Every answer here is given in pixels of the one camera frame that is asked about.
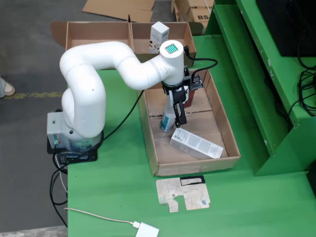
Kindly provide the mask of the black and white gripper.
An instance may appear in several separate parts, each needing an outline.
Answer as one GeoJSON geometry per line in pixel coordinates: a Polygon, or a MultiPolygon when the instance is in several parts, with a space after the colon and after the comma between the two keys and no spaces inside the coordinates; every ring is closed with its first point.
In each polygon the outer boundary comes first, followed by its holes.
{"type": "Polygon", "coordinates": [[[164,92],[171,96],[173,99],[173,109],[175,112],[175,125],[179,128],[181,125],[186,124],[186,115],[184,110],[184,103],[189,99],[191,83],[189,80],[182,81],[181,84],[177,86],[171,86],[162,82],[162,88],[164,92]]]}

